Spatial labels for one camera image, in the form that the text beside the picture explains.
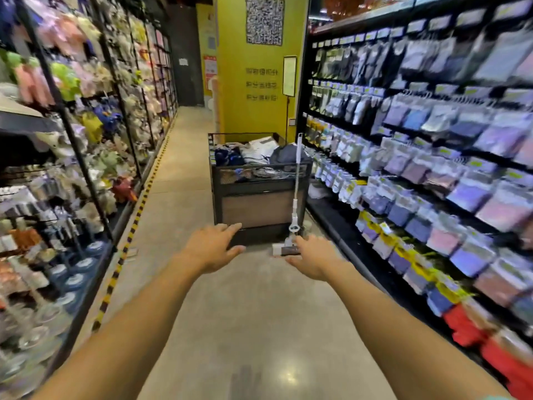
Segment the person's right hand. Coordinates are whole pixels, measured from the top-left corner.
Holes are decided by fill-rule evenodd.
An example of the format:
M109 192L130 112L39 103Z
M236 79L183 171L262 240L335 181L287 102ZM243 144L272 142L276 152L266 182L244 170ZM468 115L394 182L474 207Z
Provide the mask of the person's right hand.
M300 271L300 273L315 281L330 283L334 276L340 275L341 271L349 265L338 254L335 246L323 237L297 236L296 245L299 255L305 262L305 271Z

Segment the person's right forearm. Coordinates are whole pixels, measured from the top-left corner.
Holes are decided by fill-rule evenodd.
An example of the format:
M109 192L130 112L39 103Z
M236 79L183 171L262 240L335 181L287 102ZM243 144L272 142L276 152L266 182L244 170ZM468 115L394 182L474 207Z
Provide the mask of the person's right forearm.
M398 400L516 400L350 263L328 262L323 274Z

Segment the black and white code poster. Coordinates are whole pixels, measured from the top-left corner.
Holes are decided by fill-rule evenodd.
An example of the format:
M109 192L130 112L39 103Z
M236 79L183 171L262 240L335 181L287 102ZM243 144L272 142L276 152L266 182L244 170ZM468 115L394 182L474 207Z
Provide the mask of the black and white code poster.
M246 42L282 46L285 0L245 0Z

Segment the display of artificial flowers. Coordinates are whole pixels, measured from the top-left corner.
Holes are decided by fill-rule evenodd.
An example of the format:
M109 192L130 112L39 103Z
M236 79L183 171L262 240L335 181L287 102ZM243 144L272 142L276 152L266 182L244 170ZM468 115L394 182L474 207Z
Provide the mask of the display of artificial flowers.
M137 201L166 114L156 96L154 30L144 0L0 0L0 96L54 122L38 145L76 216L102 233Z

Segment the row of red packets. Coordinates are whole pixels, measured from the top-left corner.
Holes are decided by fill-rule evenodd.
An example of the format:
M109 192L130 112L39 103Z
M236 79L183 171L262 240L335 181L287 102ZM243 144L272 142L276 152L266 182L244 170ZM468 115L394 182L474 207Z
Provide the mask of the row of red packets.
M452 339L479 356L505 380L517 400L533 400L533 348L510 329L458 304L443 314Z

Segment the white plastic bag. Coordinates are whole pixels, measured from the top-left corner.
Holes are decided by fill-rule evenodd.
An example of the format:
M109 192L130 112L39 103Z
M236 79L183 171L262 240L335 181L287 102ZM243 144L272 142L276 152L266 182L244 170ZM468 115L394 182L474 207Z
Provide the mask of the white plastic bag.
M279 143L272 136L268 136L249 141L239 149L246 165L267 165L279 147Z

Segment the grey folded cloth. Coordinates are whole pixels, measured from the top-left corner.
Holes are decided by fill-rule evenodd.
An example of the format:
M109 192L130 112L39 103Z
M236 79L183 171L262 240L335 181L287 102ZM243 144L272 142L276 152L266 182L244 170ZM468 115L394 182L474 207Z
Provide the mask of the grey folded cloth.
M279 146L274 149L269 157L269 164L271 165L291 165L296 163L297 154L300 157L300 164L311 163L312 158L304 151L301 146L297 147L296 144L291 143L286 146Z

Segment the person's left forearm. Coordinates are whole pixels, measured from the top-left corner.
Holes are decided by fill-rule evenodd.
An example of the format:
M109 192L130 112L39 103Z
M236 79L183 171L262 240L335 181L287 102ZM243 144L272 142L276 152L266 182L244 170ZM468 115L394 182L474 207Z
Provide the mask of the person's left forearm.
M208 256L179 253L94 334L31 400L135 398L168 341Z

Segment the person's left hand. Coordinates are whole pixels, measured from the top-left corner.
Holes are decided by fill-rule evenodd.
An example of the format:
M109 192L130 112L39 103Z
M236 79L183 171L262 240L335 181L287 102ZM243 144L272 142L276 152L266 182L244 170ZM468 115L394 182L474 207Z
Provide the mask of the person's left hand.
M230 243L241 227L241 223L220 223L196 230L178 254L180 263L197 276L214 273L225 267L231 262L225 261L225 253L234 247Z

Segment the group of clear glassware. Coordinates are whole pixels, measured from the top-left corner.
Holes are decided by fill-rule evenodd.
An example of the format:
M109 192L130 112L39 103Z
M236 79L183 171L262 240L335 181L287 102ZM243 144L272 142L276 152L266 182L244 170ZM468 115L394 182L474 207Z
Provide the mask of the group of clear glassware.
M0 238L0 400L29 397L68 354L114 248L51 242L24 252Z

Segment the black flower shelving rack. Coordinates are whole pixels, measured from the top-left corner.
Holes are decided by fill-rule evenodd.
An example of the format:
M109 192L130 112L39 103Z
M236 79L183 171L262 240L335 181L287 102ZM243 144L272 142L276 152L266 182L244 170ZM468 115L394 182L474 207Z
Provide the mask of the black flower shelving rack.
M175 117L149 0L0 0L0 400L26 400L109 297Z

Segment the white sign on stand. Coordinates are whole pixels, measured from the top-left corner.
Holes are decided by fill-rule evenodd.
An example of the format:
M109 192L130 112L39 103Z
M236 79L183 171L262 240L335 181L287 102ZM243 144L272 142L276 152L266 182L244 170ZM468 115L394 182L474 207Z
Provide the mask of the white sign on stand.
M286 97L285 109L285 146L289 143L288 128L290 126L289 110L290 100L296 94L297 56L287 55L283 57L283 95Z

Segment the red and white wall poster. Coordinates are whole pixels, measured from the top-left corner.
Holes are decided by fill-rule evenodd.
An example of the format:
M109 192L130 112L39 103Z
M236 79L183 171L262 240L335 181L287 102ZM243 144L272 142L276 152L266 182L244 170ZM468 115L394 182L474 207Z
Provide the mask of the red and white wall poster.
M205 89L212 91L212 78L217 75L217 57L213 55L203 55L203 77Z

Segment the white flat mop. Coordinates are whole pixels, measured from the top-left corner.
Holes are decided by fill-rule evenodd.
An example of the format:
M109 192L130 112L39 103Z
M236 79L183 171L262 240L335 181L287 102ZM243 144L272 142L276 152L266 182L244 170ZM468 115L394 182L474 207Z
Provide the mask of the white flat mop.
M296 145L298 148L303 146L303 133L297 134L296 138ZM299 194L299 181L300 181L300 157L299 154L297 154L296 163L291 164L295 167L294 173L295 173L295 187L294 187L294 195L292 200L292 211L291 211L291 222L288 227L289 235L284 240L283 243L274 243L272 244L272 254L275 257L282 257L282 256L288 256L288 255L299 255L299 249L296 245L296 237L300 233L301 229L301 222L299 220L299 212L298 212L298 194Z

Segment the dark blue clothing bundle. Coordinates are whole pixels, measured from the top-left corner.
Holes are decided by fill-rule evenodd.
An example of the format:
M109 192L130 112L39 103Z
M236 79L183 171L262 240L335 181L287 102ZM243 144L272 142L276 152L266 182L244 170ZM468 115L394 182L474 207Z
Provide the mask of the dark blue clothing bundle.
M246 164L238 146L216 148L214 150L214 159L217 167L243 166Z

